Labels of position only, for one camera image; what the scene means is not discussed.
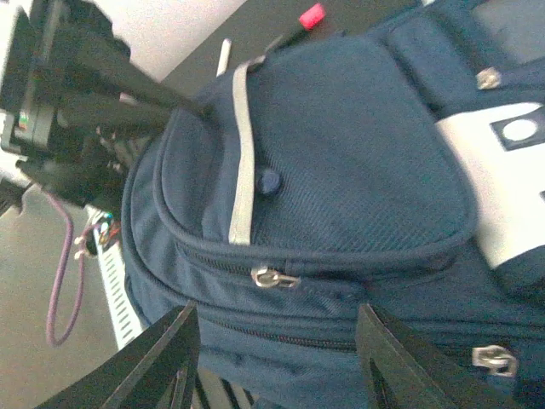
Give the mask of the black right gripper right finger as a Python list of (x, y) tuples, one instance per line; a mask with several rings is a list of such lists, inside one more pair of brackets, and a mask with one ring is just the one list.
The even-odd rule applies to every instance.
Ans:
[(509, 408), (511, 398), (474, 378), (400, 320), (359, 307), (356, 346), (369, 408)]

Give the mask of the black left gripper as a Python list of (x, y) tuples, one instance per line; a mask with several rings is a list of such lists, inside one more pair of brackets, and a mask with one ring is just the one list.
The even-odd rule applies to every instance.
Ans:
[(159, 132), (177, 107), (209, 116), (130, 56), (92, 2), (2, 2), (1, 149), (18, 171), (71, 204), (112, 208), (131, 160), (122, 141)]

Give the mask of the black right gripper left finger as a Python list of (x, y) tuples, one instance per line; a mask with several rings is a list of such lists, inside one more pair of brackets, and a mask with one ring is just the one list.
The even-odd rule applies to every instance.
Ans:
[(40, 408), (189, 408), (200, 333), (195, 302), (173, 308), (103, 365)]

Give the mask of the navy blue student backpack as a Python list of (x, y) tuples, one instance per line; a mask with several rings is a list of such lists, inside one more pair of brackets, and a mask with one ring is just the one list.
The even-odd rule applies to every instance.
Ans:
[(365, 408), (359, 307), (544, 405), (544, 4), (436, 1), (271, 48), (175, 110), (123, 192), (149, 328), (194, 302), (199, 365), (258, 407)]

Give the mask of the red capped marker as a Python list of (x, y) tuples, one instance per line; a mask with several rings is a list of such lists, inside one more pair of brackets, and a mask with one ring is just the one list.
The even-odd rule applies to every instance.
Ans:
[(310, 9), (303, 12), (297, 22), (292, 23), (275, 38), (266, 48), (265, 52), (270, 53), (295, 45), (304, 39), (326, 16), (322, 3), (315, 3)]

